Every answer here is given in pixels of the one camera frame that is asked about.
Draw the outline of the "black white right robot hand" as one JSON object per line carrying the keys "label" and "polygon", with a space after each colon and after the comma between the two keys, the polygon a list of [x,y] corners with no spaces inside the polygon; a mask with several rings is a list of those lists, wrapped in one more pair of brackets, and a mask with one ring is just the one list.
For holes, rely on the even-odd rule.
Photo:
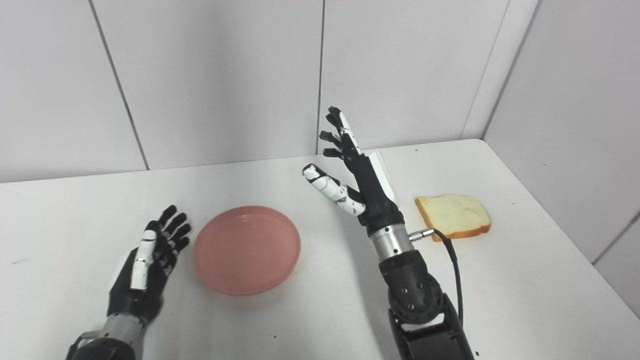
{"label": "black white right robot hand", "polygon": [[368,235],[405,224],[397,204],[384,191],[381,175],[377,173],[372,158],[361,150],[345,114],[332,105],[327,109],[326,120],[336,129],[336,133],[320,132],[318,138],[334,146],[325,148],[322,154],[327,158],[342,160],[355,178],[357,188],[332,177],[312,162],[302,169],[307,182],[337,207],[355,216]]}

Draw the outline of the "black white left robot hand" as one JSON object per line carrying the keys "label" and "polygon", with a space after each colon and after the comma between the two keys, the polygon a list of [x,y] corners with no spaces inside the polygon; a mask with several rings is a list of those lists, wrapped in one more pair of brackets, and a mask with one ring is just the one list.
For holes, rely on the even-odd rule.
{"label": "black white left robot hand", "polygon": [[180,253],[190,244],[192,226],[185,212],[169,205],[147,223],[111,289],[106,315],[130,315],[142,324],[153,322],[163,307],[163,292]]}

